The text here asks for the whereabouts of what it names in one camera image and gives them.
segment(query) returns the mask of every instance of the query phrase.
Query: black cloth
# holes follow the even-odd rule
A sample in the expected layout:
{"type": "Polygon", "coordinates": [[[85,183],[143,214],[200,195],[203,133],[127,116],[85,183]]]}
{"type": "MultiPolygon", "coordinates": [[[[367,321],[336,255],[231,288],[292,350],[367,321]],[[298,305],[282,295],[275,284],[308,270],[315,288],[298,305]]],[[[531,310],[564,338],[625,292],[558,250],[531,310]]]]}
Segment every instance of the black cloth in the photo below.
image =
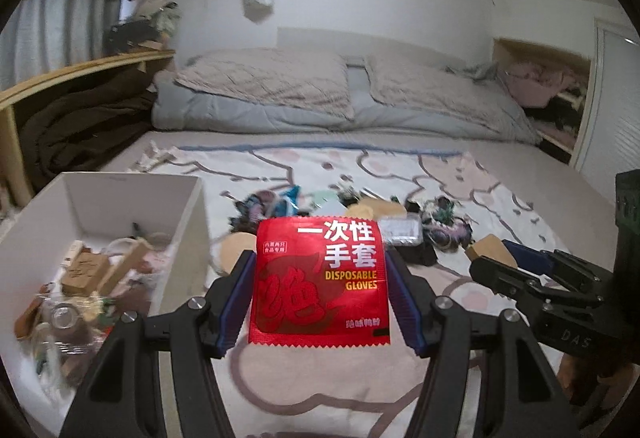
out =
{"type": "Polygon", "coordinates": [[[131,68],[97,88],[58,98],[27,120],[20,145],[34,188],[64,171],[98,169],[151,129],[151,80],[131,68]]]}

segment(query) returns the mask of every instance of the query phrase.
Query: red packet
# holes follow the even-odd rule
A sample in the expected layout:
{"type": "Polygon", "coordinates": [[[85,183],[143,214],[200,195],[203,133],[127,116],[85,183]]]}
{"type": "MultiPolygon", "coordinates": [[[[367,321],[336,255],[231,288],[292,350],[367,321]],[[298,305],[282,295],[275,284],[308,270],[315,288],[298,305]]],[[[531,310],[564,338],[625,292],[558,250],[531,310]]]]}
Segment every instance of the red packet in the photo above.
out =
{"type": "Polygon", "coordinates": [[[389,344],[385,249],[376,222],[341,217],[260,222],[249,342],[389,344]]]}

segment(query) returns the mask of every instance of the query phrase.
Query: blue object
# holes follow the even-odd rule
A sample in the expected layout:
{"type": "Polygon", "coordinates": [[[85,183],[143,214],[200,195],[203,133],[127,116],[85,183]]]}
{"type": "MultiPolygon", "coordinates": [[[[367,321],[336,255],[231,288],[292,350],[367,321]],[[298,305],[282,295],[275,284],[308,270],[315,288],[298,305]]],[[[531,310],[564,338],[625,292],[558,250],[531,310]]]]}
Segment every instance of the blue object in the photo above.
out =
{"type": "Polygon", "coordinates": [[[404,342],[416,355],[423,357],[427,351],[427,342],[422,335],[420,310],[388,252],[385,252],[385,265],[386,289],[404,342]]]}
{"type": "Polygon", "coordinates": [[[555,263],[551,261],[546,254],[533,250],[523,244],[513,243],[513,241],[502,240],[502,242],[513,256],[513,259],[516,260],[518,268],[522,268],[536,275],[546,274],[551,276],[553,273],[555,263]]]}
{"type": "Polygon", "coordinates": [[[254,294],[255,260],[256,254],[253,252],[220,314],[220,331],[215,347],[221,358],[236,345],[247,307],[254,294]]]}
{"type": "Polygon", "coordinates": [[[270,209],[270,217],[281,218],[283,216],[295,216],[298,213],[299,192],[300,186],[294,185],[291,189],[280,193],[282,199],[276,203],[273,209],[270,209]]]}

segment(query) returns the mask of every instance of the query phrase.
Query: white storage box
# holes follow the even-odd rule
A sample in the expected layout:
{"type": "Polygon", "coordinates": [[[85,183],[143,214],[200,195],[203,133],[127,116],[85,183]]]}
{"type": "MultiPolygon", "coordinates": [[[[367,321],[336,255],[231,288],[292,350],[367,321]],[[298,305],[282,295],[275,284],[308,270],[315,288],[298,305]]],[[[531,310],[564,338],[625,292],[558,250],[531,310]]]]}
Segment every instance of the white storage box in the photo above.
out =
{"type": "Polygon", "coordinates": [[[54,435],[72,397],[57,407],[43,394],[30,356],[15,339],[14,321],[40,286],[60,275],[60,263],[74,240],[100,248],[128,236],[132,222],[148,233],[173,237],[173,259],[154,292],[150,315],[170,312],[201,295],[209,231],[197,177],[64,173],[27,205],[0,241],[0,354],[30,420],[54,435]]]}

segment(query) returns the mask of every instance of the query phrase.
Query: white closet door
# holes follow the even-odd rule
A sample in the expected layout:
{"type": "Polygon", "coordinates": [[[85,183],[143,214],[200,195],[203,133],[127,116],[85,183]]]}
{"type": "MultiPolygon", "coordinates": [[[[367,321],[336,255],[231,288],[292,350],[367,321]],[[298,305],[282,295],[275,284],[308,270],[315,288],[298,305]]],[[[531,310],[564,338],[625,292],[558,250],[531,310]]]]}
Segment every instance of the white closet door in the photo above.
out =
{"type": "Polygon", "coordinates": [[[591,137],[577,168],[594,189],[613,203],[616,174],[640,168],[637,36],[598,27],[597,57],[596,90],[589,118],[591,137]]]}

